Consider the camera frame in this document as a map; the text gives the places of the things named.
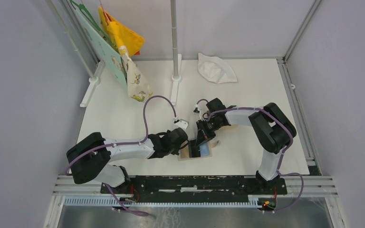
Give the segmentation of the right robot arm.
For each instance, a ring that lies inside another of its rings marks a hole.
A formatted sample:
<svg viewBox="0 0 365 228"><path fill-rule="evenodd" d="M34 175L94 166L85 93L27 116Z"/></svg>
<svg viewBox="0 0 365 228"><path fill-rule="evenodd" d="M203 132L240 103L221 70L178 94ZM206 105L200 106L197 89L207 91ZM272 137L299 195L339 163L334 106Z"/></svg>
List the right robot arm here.
<svg viewBox="0 0 365 228"><path fill-rule="evenodd" d="M275 103L264 107L226 107L218 98L206 104L208 116L198 120L196 146L211 141L216 131L225 126L244 125L253 128L263 148L261 165L256 172L258 192L267 194L274 189L274 180L280 176L283 155L293 144L297 131L291 121Z"/></svg>

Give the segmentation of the beige card holder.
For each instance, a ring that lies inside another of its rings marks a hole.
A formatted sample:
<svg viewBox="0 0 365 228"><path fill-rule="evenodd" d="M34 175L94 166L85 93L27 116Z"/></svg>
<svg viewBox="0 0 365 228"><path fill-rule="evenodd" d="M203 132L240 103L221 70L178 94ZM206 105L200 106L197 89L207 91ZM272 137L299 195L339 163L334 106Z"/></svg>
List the beige card holder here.
<svg viewBox="0 0 365 228"><path fill-rule="evenodd" d="M178 161L212 157L212 149L217 147L219 144L219 140L212 140L200 146L196 146L195 142L195 140L190 140L185 145L181 146Z"/></svg>

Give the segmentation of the beige oval tray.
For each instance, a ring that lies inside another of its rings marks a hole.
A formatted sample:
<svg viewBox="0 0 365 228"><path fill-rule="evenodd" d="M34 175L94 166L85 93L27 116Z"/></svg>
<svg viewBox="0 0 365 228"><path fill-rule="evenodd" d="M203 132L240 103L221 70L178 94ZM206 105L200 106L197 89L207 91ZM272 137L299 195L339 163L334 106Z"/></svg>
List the beige oval tray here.
<svg viewBox="0 0 365 228"><path fill-rule="evenodd" d="M209 128L212 128L214 130L220 129L222 127L235 128L234 125L228 122L225 114L226 112L217 113L217 112L207 111L206 114L204 114L202 117L203 120L208 123Z"/></svg>

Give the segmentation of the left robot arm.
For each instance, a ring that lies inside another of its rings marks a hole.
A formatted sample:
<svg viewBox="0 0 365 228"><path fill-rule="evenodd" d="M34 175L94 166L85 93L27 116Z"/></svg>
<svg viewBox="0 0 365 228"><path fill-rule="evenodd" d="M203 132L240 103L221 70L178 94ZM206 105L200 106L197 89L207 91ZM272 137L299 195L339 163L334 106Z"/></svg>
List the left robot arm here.
<svg viewBox="0 0 365 228"><path fill-rule="evenodd" d="M146 140L135 142L106 139L100 132L91 133L67 151L69 167L66 174L72 176L75 184L97 181L113 187L118 193L126 193L130 189L126 169L111 165L111 162L177 154L187 140L188 135L182 128L150 134Z"/></svg>

